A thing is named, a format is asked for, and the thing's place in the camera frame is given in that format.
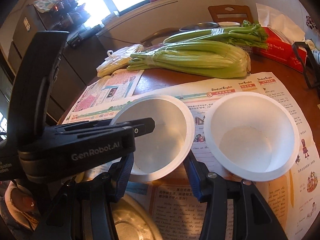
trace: plastic bag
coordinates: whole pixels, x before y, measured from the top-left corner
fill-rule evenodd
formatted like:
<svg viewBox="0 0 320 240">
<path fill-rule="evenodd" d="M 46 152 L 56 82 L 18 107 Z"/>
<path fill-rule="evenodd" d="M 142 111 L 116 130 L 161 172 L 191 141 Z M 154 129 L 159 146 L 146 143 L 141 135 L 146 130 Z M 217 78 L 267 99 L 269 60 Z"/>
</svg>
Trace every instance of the plastic bag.
<svg viewBox="0 0 320 240">
<path fill-rule="evenodd" d="M 127 63 L 131 60 L 130 55 L 135 52 L 140 52 L 143 50 L 143 45 L 134 44 L 130 47 L 124 47 L 115 52 L 112 50 L 108 50 L 108 57 L 105 58 L 105 62 L 103 62 L 99 67 L 97 67 L 97 76 L 104 77 L 106 75 L 112 74 L 117 69 L 120 69 L 127 65 Z"/>
</svg>

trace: wooden chair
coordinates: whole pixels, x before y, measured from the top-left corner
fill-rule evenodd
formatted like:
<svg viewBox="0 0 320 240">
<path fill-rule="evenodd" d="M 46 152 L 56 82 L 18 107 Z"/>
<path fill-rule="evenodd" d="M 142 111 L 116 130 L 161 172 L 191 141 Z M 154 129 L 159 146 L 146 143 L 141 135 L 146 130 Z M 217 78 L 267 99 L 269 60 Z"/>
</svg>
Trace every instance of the wooden chair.
<svg viewBox="0 0 320 240">
<path fill-rule="evenodd" d="M 209 6 L 209 13 L 214 22 L 237 22 L 243 23 L 243 20 L 248 20 L 253 23 L 253 18 L 251 15 L 250 8 L 246 5 L 217 5 L 217 6 Z M 237 17 L 235 14 L 245 14 L 246 17 L 240 16 Z M 227 15 L 224 18 L 218 17 L 218 15 Z"/>
<path fill-rule="evenodd" d="M 140 42 L 145 47 L 151 47 L 153 40 L 161 37 L 168 37 L 168 36 L 177 34 L 179 32 L 180 32 L 179 28 L 165 28 L 149 35 L 148 37 L 144 38 Z"/>
</svg>

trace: red box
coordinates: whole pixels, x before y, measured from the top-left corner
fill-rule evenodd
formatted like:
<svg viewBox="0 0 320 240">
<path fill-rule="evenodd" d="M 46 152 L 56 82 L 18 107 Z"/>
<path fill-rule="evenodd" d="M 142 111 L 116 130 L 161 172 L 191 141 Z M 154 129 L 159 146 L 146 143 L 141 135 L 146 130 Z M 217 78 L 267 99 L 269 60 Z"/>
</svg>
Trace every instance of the red box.
<svg viewBox="0 0 320 240">
<path fill-rule="evenodd" d="M 268 49 L 253 47 L 252 52 L 254 54 L 261 55 L 263 57 L 280 62 L 302 73 L 302 64 L 295 56 L 292 46 L 288 43 L 283 42 L 281 38 L 279 38 L 278 35 L 276 35 L 268 27 L 263 28 L 269 35 L 267 39 Z M 303 62 L 306 63 L 307 52 L 304 49 L 298 49 L 298 53 Z"/>
</svg>

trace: table surface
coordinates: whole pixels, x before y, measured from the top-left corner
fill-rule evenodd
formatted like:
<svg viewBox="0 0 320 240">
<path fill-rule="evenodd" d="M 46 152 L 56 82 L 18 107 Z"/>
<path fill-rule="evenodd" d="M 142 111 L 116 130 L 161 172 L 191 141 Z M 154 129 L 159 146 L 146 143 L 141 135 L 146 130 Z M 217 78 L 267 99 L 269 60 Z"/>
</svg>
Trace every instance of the table surface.
<svg viewBox="0 0 320 240">
<path fill-rule="evenodd" d="M 307 87 L 304 77 L 300 72 L 271 59 L 251 55 L 251 73 L 259 72 L 272 72 L 285 85 L 305 115 L 311 127 L 317 150 L 320 152 L 320 109 L 317 106 L 320 104 L 320 99 L 317 96 L 316 90 Z M 205 79 L 210 78 L 166 69 L 148 69 L 143 72 L 134 95 Z M 59 123 L 64 120 L 72 106 L 73 104 L 61 117 Z"/>
</svg>

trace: white bowl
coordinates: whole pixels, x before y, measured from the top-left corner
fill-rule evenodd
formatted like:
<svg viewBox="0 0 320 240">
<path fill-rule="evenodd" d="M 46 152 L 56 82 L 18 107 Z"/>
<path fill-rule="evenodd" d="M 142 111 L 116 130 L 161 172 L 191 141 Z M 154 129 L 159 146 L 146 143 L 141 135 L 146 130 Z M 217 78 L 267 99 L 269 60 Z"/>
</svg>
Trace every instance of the white bowl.
<svg viewBox="0 0 320 240">
<path fill-rule="evenodd" d="M 117 113 L 110 124 L 151 117 L 152 133 L 135 138 L 130 181 L 160 179 L 176 169 L 191 149 L 195 126 L 188 107 L 166 95 L 139 98 Z"/>
<path fill-rule="evenodd" d="M 227 26 L 240 26 L 240 23 L 236 22 L 219 22 L 220 27 L 227 27 Z"/>
<path fill-rule="evenodd" d="M 289 112 L 258 93 L 219 99 L 208 111 L 204 136 L 214 157 L 230 172 L 252 181 L 285 174 L 299 151 L 299 132 Z"/>
</svg>

